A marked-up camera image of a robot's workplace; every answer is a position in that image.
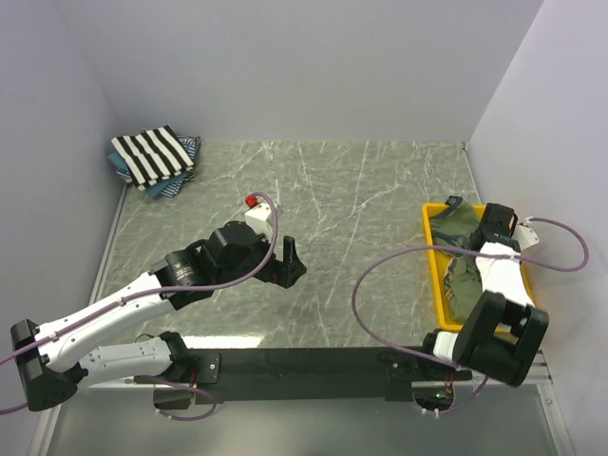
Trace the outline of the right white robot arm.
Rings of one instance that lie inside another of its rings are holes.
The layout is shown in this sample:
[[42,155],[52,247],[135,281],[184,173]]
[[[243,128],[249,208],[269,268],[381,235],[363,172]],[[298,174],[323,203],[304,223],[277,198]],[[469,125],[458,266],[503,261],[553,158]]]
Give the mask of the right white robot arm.
[[424,340],[418,371],[437,379],[450,363],[519,386],[545,336],[549,316],[526,289],[515,239],[518,217],[489,203],[482,214],[457,212],[453,200],[428,222],[434,247],[448,262],[444,274],[445,315],[459,331],[440,327]]

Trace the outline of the olive green tank top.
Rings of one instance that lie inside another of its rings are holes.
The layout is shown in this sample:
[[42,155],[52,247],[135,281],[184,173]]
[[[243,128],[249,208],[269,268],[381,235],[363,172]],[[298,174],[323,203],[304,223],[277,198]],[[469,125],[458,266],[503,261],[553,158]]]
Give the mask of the olive green tank top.
[[[429,219],[433,243],[469,250],[469,236],[478,227],[480,218],[462,197],[450,196],[445,205],[443,211]],[[456,323],[464,324],[482,295],[481,276],[474,256],[446,251],[442,254],[448,257],[443,273],[447,313]]]

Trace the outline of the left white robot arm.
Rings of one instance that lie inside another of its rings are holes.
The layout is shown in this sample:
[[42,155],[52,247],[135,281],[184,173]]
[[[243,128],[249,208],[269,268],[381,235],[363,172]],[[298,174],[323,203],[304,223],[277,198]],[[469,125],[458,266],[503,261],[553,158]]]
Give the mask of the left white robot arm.
[[249,278],[288,289],[306,274],[295,239],[264,235],[230,221],[208,239],[166,255],[118,292],[72,315],[36,324],[25,319],[10,329],[15,361],[31,411],[51,409],[78,390],[128,376],[186,380],[199,370],[196,357],[176,332],[143,342],[106,345],[128,327],[173,314]]

